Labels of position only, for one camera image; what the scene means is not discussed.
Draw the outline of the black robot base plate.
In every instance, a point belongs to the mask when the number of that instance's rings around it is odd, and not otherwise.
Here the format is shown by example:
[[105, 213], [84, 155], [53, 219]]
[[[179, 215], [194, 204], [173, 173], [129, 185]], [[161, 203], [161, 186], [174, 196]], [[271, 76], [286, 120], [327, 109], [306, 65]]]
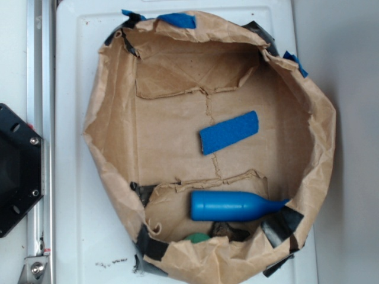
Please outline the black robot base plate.
[[43, 139], [1, 104], [1, 237], [41, 199]]

